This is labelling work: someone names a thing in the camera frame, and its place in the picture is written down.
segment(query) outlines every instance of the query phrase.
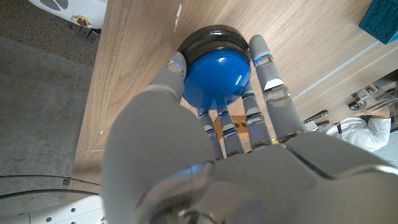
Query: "blue object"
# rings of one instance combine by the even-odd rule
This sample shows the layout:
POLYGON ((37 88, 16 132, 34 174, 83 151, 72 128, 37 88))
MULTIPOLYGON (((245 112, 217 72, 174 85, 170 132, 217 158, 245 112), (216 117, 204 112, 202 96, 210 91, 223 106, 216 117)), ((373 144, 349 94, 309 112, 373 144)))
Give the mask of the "blue object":
POLYGON ((223 108, 245 91, 250 67, 244 57, 232 50, 219 50, 198 58, 184 80, 184 98, 195 108, 223 108))
POLYGON ((359 27, 383 44, 397 40, 398 0, 374 0, 359 27))

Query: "wooden table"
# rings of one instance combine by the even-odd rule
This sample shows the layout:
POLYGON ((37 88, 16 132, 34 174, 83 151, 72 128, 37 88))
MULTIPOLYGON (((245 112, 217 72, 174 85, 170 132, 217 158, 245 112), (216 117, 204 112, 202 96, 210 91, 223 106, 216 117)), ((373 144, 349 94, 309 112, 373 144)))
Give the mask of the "wooden table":
MULTIPOLYGON (((117 115, 184 38, 212 24, 232 26, 246 40, 263 35, 292 96, 299 96, 294 102, 302 119, 321 110, 330 112, 325 119, 331 123, 350 116, 350 94, 398 68, 398 42, 381 44, 358 27, 370 3, 109 0, 72 177, 101 182, 104 145, 117 115)), ((254 72, 251 80, 266 114, 254 72)), ((240 100, 229 108, 244 114, 240 100)))

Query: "white lab coat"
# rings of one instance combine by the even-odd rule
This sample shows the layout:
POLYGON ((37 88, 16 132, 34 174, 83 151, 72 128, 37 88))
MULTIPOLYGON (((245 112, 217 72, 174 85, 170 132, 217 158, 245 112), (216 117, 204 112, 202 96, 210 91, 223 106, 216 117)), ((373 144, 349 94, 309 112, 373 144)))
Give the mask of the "white lab coat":
MULTIPOLYGON (((385 146, 390 138, 390 118, 370 118, 369 122, 361 118, 347 118, 340 124, 343 141, 369 152, 374 152, 385 146)), ((337 126, 322 129, 321 132, 340 138, 337 126)))

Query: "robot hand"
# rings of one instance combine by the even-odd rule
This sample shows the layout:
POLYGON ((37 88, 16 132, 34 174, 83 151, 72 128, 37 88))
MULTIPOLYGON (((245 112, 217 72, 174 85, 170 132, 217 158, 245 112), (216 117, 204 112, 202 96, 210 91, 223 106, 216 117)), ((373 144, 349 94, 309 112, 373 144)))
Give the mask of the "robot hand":
POLYGON ((222 107, 223 159, 207 110, 198 110, 197 119, 179 105, 189 57, 176 53, 110 132, 102 191, 109 222, 398 220, 398 170, 339 139, 305 132, 264 39, 254 36, 249 48, 281 144, 271 144, 248 85, 242 100, 252 153, 244 153, 229 111, 222 107))

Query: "blue ball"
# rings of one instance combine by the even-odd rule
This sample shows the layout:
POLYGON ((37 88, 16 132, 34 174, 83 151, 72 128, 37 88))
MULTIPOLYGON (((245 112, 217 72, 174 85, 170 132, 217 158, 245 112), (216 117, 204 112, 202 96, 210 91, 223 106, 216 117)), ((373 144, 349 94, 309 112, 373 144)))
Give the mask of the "blue ball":
POLYGON ((197 109, 216 110, 237 100, 250 82, 245 58, 232 50, 210 52, 190 66, 184 98, 197 109))

